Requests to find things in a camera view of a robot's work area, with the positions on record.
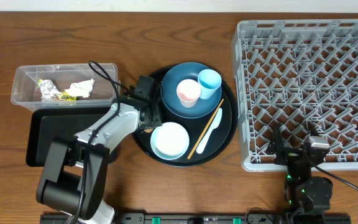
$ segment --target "light blue cup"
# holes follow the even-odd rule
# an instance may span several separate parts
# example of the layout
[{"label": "light blue cup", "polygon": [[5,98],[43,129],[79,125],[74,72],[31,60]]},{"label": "light blue cup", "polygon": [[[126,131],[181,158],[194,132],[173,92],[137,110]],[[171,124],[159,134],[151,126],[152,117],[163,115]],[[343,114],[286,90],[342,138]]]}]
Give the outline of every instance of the light blue cup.
[{"label": "light blue cup", "polygon": [[198,74],[198,83],[201,87],[201,99],[209,99],[222,85],[222,77],[212,69],[204,69]]}]

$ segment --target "cable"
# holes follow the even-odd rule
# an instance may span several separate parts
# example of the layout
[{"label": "cable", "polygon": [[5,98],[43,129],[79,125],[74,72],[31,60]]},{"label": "cable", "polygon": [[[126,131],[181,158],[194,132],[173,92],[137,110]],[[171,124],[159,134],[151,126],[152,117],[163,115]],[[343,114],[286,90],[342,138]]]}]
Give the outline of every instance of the cable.
[{"label": "cable", "polygon": [[[252,210],[255,210],[255,209],[259,209],[259,210],[261,210],[261,211],[263,211],[263,209],[261,209],[261,208],[259,208],[259,207],[253,207],[253,208],[251,208],[250,210],[248,210],[248,212],[246,213],[246,221],[248,222],[248,213],[250,212],[250,211],[252,211]],[[266,216],[266,218],[268,219],[268,220],[270,220],[272,223],[274,223],[274,221],[267,215],[267,214],[265,214],[265,216]]]},{"label": "cable", "polygon": [[[100,68],[100,70],[102,70],[102,72],[106,75],[106,77],[104,77],[102,74],[100,74],[98,71],[96,71],[96,69],[93,68],[92,63],[95,64],[98,68]],[[88,160],[90,157],[90,147],[91,147],[91,143],[93,141],[93,139],[96,137],[97,133],[100,131],[100,129],[103,128],[104,125],[106,125],[108,122],[110,122],[113,118],[115,118],[120,110],[120,101],[119,101],[119,93],[118,93],[118,89],[116,85],[122,86],[123,88],[129,90],[128,88],[124,87],[123,85],[113,81],[110,77],[110,75],[105,71],[105,69],[100,66],[100,64],[98,62],[94,62],[94,61],[89,61],[88,63],[89,67],[91,67],[91,69],[98,75],[100,75],[101,77],[109,80],[111,82],[112,87],[114,88],[114,92],[116,93],[116,98],[117,98],[117,110],[116,112],[114,112],[113,115],[111,115],[108,119],[106,119],[103,123],[101,123],[96,129],[92,130],[92,134],[88,139],[88,143],[86,144],[85,147],[85,158],[84,158],[84,164],[83,164],[83,172],[82,172],[82,185],[81,185],[81,195],[80,195],[80,201],[78,202],[78,208],[77,211],[75,213],[74,218],[71,220],[70,224],[76,224],[80,215],[81,215],[81,211],[82,211],[82,207],[84,205],[84,199],[85,199],[85,185],[86,185],[86,173],[88,170]]]},{"label": "cable", "polygon": [[344,184],[347,184],[348,186],[350,186],[353,189],[355,189],[356,191],[358,191],[358,187],[355,186],[354,184],[352,184],[352,183],[350,183],[350,182],[348,182],[348,181],[346,181],[346,180],[344,180],[344,179],[342,179],[342,178],[340,178],[340,177],[338,177],[338,176],[336,176],[336,175],[334,175],[334,174],[332,174],[332,173],[330,173],[328,171],[325,171],[322,168],[316,166],[316,164],[314,164],[314,162],[310,159],[310,157],[308,155],[308,152],[305,153],[305,156],[306,156],[306,159],[308,160],[308,162],[310,163],[310,165],[313,166],[314,168],[316,168],[318,171],[320,171],[320,172],[322,172],[322,173],[324,173],[324,174],[326,174],[326,175],[328,175],[328,176],[330,176],[330,177],[332,177],[332,178],[334,178],[334,179],[336,179],[336,180],[338,180],[338,181],[340,181],[340,182],[342,182]]}]

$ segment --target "plastic container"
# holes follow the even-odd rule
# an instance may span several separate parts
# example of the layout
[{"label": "plastic container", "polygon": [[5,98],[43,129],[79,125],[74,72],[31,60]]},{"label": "plastic container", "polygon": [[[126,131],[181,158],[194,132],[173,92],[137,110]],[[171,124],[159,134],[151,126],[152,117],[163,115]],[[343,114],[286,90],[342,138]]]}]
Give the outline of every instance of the plastic container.
[{"label": "plastic container", "polygon": [[[117,67],[113,63],[100,64],[118,82]],[[38,81],[51,80],[59,91],[68,89],[72,83],[93,78],[92,92],[88,98],[77,98],[76,101],[41,101]],[[111,83],[92,71],[87,63],[63,65],[28,65],[16,70],[13,81],[11,102],[35,111],[51,108],[86,108],[110,107],[115,98]]]},{"label": "plastic container", "polygon": [[319,166],[358,170],[358,19],[241,21],[231,47],[245,170],[287,169],[265,153],[277,123],[292,147],[311,123],[330,143]]}]

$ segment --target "chopstick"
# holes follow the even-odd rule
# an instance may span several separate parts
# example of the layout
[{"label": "chopstick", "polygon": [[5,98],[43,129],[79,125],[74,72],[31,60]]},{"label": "chopstick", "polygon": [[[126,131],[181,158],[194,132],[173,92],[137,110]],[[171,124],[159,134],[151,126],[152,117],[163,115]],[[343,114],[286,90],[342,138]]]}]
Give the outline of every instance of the chopstick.
[{"label": "chopstick", "polygon": [[221,107],[223,103],[223,99],[221,100],[221,102],[219,103],[218,107],[216,108],[215,112],[212,114],[212,117],[209,119],[208,123],[206,124],[205,128],[204,128],[204,131],[201,133],[200,137],[198,138],[196,144],[194,145],[193,149],[191,150],[189,156],[187,157],[187,159],[190,159],[191,156],[193,155],[194,151],[196,151],[196,148],[198,146],[198,144],[200,143],[200,141],[202,140],[202,138],[204,137],[205,135],[205,132],[208,130],[209,128],[209,125],[211,125],[213,119],[215,118],[216,116],[216,113],[218,112],[219,108]]}]

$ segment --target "wood grain surface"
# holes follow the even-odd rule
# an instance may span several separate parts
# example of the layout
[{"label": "wood grain surface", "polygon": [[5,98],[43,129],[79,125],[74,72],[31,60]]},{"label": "wood grain surface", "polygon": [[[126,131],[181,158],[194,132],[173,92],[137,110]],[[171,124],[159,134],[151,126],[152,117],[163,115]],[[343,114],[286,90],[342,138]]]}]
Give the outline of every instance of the wood grain surface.
[{"label": "wood grain surface", "polygon": [[[37,223],[52,212],[35,201],[42,168],[25,164],[32,112],[9,100],[17,67],[112,62],[121,82],[134,85],[139,75],[166,65],[201,62],[217,68],[235,92],[230,42],[239,21],[345,18],[358,14],[0,12],[0,223]],[[121,145],[104,193],[120,212],[245,214],[252,207],[279,212],[288,206],[284,172],[242,169],[237,133],[217,158],[185,169],[154,161],[130,136]],[[358,185],[358,172],[335,174]],[[348,213],[358,223],[358,192],[333,182],[330,212]]]}]

